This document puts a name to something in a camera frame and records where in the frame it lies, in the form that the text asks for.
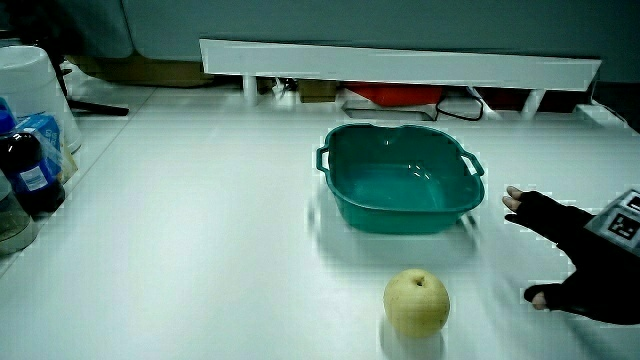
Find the person's right hand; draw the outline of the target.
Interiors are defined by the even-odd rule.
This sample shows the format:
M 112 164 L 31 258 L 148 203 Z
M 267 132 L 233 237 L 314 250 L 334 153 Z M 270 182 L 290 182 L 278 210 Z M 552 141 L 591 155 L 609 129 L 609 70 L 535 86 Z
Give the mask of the person's right hand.
M 506 188 L 505 219 L 554 243 L 576 270 L 561 283 L 528 287 L 524 299 L 536 310 L 563 311 L 596 321 L 639 323 L 639 258 L 585 226 L 594 216 L 537 191 Z

